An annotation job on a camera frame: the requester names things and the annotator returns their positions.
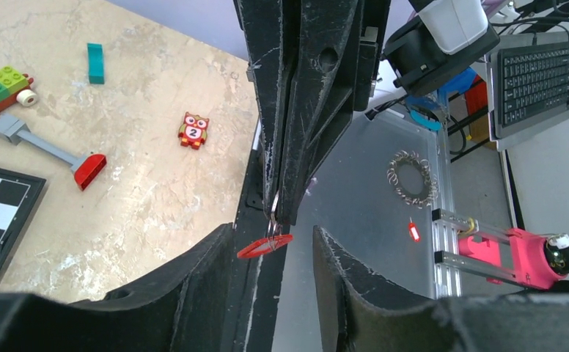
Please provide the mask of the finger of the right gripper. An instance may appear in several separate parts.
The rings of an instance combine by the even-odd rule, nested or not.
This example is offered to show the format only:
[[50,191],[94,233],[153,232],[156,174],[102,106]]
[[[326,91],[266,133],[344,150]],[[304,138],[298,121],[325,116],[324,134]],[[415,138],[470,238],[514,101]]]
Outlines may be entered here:
[[293,224],[304,193],[311,138],[348,42],[357,1],[302,1],[295,73],[290,85],[276,219]]
[[292,79],[295,2],[236,1],[254,83],[263,148],[263,204],[267,214],[292,214],[295,204]]

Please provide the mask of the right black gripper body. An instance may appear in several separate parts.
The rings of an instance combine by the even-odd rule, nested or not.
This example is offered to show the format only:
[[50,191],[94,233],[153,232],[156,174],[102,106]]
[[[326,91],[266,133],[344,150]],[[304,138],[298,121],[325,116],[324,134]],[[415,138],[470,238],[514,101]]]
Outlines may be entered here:
[[375,89],[391,1],[359,1],[361,24],[353,109],[364,111]]

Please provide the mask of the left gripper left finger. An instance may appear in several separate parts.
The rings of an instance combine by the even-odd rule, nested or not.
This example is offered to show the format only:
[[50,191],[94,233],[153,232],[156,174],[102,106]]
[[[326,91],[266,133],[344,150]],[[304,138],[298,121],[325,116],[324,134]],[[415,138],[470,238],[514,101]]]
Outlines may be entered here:
[[218,351],[232,247],[232,225],[222,224],[99,301],[0,293],[0,351]]

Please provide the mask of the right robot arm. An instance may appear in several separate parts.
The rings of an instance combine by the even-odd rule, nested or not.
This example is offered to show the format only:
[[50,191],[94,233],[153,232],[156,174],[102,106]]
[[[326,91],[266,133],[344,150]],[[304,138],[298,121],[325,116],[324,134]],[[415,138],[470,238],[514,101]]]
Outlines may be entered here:
[[379,64],[426,95],[499,44],[479,1],[413,1],[386,36],[389,1],[237,1],[261,122],[263,210],[293,225],[310,178],[368,107]]

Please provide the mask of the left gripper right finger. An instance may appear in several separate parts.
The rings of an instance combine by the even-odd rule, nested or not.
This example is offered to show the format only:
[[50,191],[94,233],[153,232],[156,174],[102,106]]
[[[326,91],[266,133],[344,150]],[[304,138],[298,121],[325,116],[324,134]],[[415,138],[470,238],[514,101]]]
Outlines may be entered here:
[[431,299],[312,235],[325,351],[569,351],[569,293]]

